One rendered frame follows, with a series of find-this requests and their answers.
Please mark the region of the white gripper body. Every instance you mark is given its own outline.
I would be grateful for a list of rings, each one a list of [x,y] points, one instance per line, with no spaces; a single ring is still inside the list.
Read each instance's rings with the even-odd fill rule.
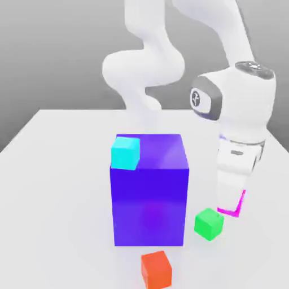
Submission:
[[[220,170],[249,176],[260,160],[262,146],[220,142],[217,165]]]

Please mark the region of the small green cube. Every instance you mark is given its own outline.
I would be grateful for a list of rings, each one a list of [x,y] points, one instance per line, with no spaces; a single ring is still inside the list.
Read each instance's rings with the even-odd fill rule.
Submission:
[[[206,208],[195,216],[194,231],[208,241],[221,234],[224,216],[211,208]]]

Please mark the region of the small orange cube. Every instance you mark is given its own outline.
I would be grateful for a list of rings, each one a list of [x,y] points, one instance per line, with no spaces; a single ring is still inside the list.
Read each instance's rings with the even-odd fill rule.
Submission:
[[[164,289],[172,285],[172,266],[164,251],[142,255],[141,273],[146,289]]]

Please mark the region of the large blue box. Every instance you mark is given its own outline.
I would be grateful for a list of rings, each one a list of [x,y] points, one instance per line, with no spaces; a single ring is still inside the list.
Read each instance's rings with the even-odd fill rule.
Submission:
[[[110,169],[116,246],[182,246],[189,164],[179,134],[117,134],[138,138],[134,170]]]

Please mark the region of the small cyan cube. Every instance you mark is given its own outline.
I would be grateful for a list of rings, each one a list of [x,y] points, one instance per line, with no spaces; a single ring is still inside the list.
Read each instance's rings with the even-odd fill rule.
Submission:
[[[111,168],[135,170],[140,160],[140,139],[117,136],[111,147]]]

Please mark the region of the small magenta cube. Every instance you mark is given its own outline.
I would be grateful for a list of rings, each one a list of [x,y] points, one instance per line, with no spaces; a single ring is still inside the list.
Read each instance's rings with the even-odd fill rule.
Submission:
[[[241,208],[242,208],[243,199],[244,199],[245,194],[246,194],[246,190],[243,190],[243,192],[241,194],[241,197],[239,199],[239,203],[238,203],[235,211],[225,210],[225,209],[222,209],[222,208],[219,208],[219,207],[217,208],[217,211],[219,213],[225,214],[227,216],[238,218],[239,215],[240,215],[240,211],[241,211]]]

